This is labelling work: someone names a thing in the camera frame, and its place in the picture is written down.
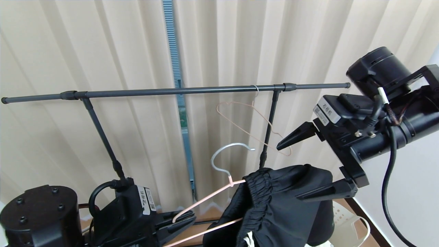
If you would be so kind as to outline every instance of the sticker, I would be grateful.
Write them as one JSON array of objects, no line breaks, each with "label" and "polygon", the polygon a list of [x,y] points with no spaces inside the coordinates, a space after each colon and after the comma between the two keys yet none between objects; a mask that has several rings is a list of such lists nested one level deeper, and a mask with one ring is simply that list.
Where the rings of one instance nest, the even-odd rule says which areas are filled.
[{"label": "sticker", "polygon": [[336,124],[342,118],[323,97],[319,100],[317,105],[322,109],[323,113],[329,118],[329,120],[331,120],[333,124]]},{"label": "sticker", "polygon": [[142,204],[142,208],[143,208],[143,215],[150,215],[151,209],[149,207],[149,203],[148,203],[147,194],[146,194],[145,189],[146,188],[137,185],[137,190],[139,190],[140,204]]},{"label": "sticker", "polygon": [[149,190],[148,188],[145,188],[145,191],[146,191],[146,195],[148,196],[148,202],[149,202],[149,207],[150,207],[151,211],[157,211],[155,209],[154,200],[152,199],[151,190]]},{"label": "sticker", "polygon": [[319,117],[320,122],[322,122],[322,124],[324,126],[328,125],[329,123],[329,119],[325,116],[325,114],[322,112],[322,110],[320,109],[320,107],[318,105],[316,105],[314,107],[314,113],[317,115],[317,117]]}]

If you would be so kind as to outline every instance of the wire hanger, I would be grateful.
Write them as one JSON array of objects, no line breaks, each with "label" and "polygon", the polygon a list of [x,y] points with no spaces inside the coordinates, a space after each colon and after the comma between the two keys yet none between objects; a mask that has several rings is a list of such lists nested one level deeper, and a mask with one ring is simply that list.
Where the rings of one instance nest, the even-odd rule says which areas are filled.
[{"label": "wire hanger", "polygon": [[277,150],[275,147],[273,147],[273,146],[271,146],[271,145],[269,145],[268,143],[265,143],[264,141],[262,141],[262,140],[259,140],[258,138],[256,138],[255,136],[253,136],[253,135],[251,135],[250,133],[248,133],[246,130],[244,130],[243,128],[241,128],[240,126],[238,126],[235,122],[233,122],[231,119],[229,119],[228,117],[226,117],[224,114],[222,114],[221,112],[220,112],[220,105],[222,105],[222,104],[227,104],[227,105],[230,105],[230,104],[240,104],[240,105],[245,105],[245,106],[249,106],[249,107],[252,107],[269,125],[270,125],[270,131],[271,131],[271,133],[273,133],[273,134],[276,134],[276,135],[278,135],[278,136],[280,136],[282,139],[284,139],[284,137],[281,135],[281,134],[279,134],[279,133],[277,133],[277,132],[274,132],[273,131],[273,125],[270,123],[270,121],[260,112],[260,111],[258,111],[258,109],[256,109],[255,108],[255,100],[256,100],[256,97],[259,95],[259,88],[256,86],[256,85],[252,85],[252,86],[254,86],[254,87],[256,87],[256,89],[257,89],[257,93],[256,93],[256,96],[255,96],[255,98],[253,99],[253,101],[252,101],[252,104],[251,105],[249,105],[249,104],[245,104],[245,103],[242,103],[242,102],[236,102],[236,101],[231,101],[231,102],[220,102],[219,104],[217,104],[216,105],[216,112],[219,114],[219,115],[221,115],[223,118],[225,118],[225,119],[227,119],[227,121],[229,121],[229,122],[231,122],[234,126],[236,126],[236,127],[238,127],[240,130],[242,130],[242,131],[244,131],[246,134],[248,134],[249,136],[251,136],[251,137],[253,137],[254,139],[256,139],[257,141],[259,141],[260,143],[262,143],[262,144],[264,144],[264,145],[266,145],[267,147],[269,147],[269,148],[271,148],[271,149],[273,149],[274,151],[276,151],[276,152],[278,152],[278,153],[281,153],[281,154],[283,154],[283,155],[285,155],[285,156],[290,156],[292,153],[293,153],[293,151],[292,151],[292,149],[291,149],[291,147],[289,147],[289,149],[290,149],[290,153],[289,154],[285,154],[285,153],[283,153],[283,152],[281,152],[281,151],[279,151],[279,150]]},{"label": "wire hanger", "polygon": [[[250,148],[248,145],[246,145],[246,144],[244,144],[244,143],[240,143],[240,142],[230,143],[230,144],[225,145],[224,147],[218,149],[218,150],[212,155],[212,158],[210,159],[210,164],[212,165],[212,168],[214,168],[215,170],[217,170],[217,171],[221,171],[221,172],[224,172],[224,173],[227,174],[227,177],[229,178],[229,184],[227,184],[226,186],[220,188],[219,190],[215,191],[214,193],[212,193],[212,194],[206,196],[205,198],[199,200],[198,202],[192,204],[190,207],[188,207],[188,208],[186,208],[185,210],[183,210],[183,211],[181,211],[180,213],[178,213],[178,214],[172,219],[172,222],[173,222],[173,223],[175,223],[175,221],[177,220],[178,217],[180,217],[180,216],[183,215],[184,213],[188,212],[188,211],[191,210],[192,208],[194,208],[194,207],[200,205],[201,203],[205,202],[207,199],[209,199],[209,198],[213,197],[214,195],[220,193],[221,191],[224,191],[224,190],[227,189],[227,188],[230,188],[230,187],[233,187],[234,185],[241,184],[241,183],[244,183],[244,182],[245,182],[245,180],[233,181],[233,180],[232,180],[232,176],[231,176],[231,174],[230,174],[230,172],[229,172],[228,170],[218,168],[218,167],[214,164],[214,162],[213,162],[214,159],[215,159],[215,157],[216,157],[221,151],[223,151],[224,149],[226,149],[226,148],[228,148],[228,147],[237,146],[237,145],[239,145],[239,146],[243,146],[243,147],[245,147],[246,149],[248,149],[249,151],[255,151],[255,149]],[[187,241],[187,240],[190,240],[190,239],[193,239],[193,238],[195,238],[195,237],[198,237],[198,236],[204,235],[204,234],[206,234],[206,233],[209,233],[209,232],[215,231],[215,230],[220,229],[220,228],[222,228],[222,227],[225,227],[225,226],[231,225],[231,224],[236,223],[236,222],[238,222],[238,221],[240,221],[240,220],[242,220],[242,218],[239,218],[239,219],[236,219],[236,220],[230,221],[230,222],[228,222],[228,223],[225,223],[225,224],[222,224],[222,225],[216,226],[216,227],[214,227],[214,228],[211,228],[211,229],[206,230],[206,231],[204,231],[204,232],[200,232],[200,233],[198,233],[198,234],[195,234],[195,235],[193,235],[193,236],[187,237],[187,238],[182,239],[182,240],[180,240],[180,241],[177,241],[177,242],[175,242],[175,243],[171,243],[171,244],[165,245],[164,247],[171,247],[171,246],[174,246],[174,245],[177,245],[177,244],[183,243],[183,242],[185,242],[185,241]]]}]

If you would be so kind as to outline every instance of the curtain fold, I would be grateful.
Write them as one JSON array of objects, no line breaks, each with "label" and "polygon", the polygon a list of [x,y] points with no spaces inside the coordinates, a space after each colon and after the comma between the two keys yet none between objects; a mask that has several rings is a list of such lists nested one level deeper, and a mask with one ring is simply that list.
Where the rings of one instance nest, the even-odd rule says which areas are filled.
[{"label": "curtain fold", "polygon": [[[387,46],[411,71],[423,66],[439,42],[438,1],[176,1],[176,28],[186,87],[315,84],[349,82],[348,67],[380,46]],[[324,94],[359,94],[350,89],[280,93],[274,130],[286,136],[316,116],[312,109]],[[243,142],[219,154],[216,165],[235,180],[258,169],[263,145],[220,117],[223,101],[251,103],[255,93],[186,95],[198,198],[227,182],[214,171],[210,156],[221,146]],[[269,115],[272,92],[261,92],[255,107]],[[266,122],[251,108],[221,105],[226,116],[263,140]],[[271,134],[269,144],[280,137]],[[311,138],[284,156],[268,149],[266,167],[309,163],[341,177],[341,165],[327,143]],[[224,207],[233,194],[210,203]]]},{"label": "curtain fold", "polygon": [[[1,3],[4,97],[172,88],[160,1]],[[175,95],[91,99],[126,176],[173,211],[192,203]],[[117,178],[80,101],[1,106],[1,200],[44,185],[73,188],[79,202]],[[114,198],[104,190],[97,204]]]}]

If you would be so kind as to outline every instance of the clothing rack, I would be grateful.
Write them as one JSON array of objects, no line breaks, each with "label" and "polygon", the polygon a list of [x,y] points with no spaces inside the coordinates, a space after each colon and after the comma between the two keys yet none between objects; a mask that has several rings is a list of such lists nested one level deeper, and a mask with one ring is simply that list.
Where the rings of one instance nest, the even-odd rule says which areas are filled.
[{"label": "clothing rack", "polygon": [[[115,91],[66,91],[59,94],[43,94],[21,97],[3,97],[2,103],[31,102],[43,100],[81,100],[87,109],[93,124],[105,146],[105,149],[113,163],[113,169],[122,182],[126,182],[125,175],[120,162],[117,160],[110,142],[105,135],[104,129],[99,122],[93,104],[90,98],[108,98],[108,97],[131,97],[131,96],[150,96],[150,95],[170,95],[170,94],[207,94],[207,93],[227,93],[227,92],[254,92],[254,91],[273,91],[271,101],[270,116],[268,121],[272,124],[276,111],[277,100],[281,92],[290,92],[298,89],[325,89],[325,88],[349,88],[350,83],[338,84],[275,84],[275,85],[249,85],[249,86],[225,86],[225,87],[186,87],[186,88],[160,88],[160,89],[139,89],[139,90],[115,90]],[[271,126],[267,124],[265,133],[265,143],[270,140]],[[267,158],[267,145],[264,145],[259,159],[259,168],[264,167]],[[196,222],[195,225],[214,223],[217,221]]]}]

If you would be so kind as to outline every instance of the laundry basket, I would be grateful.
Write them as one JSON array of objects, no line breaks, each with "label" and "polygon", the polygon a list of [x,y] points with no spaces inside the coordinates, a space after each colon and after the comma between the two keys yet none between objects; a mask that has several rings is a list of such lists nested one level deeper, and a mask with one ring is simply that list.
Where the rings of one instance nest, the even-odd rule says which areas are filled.
[{"label": "laundry basket", "polygon": [[[369,223],[358,215],[351,213],[342,205],[333,202],[335,229],[329,242],[334,247],[359,247],[371,233]],[[358,239],[354,223],[363,220],[367,227],[367,234]]]}]

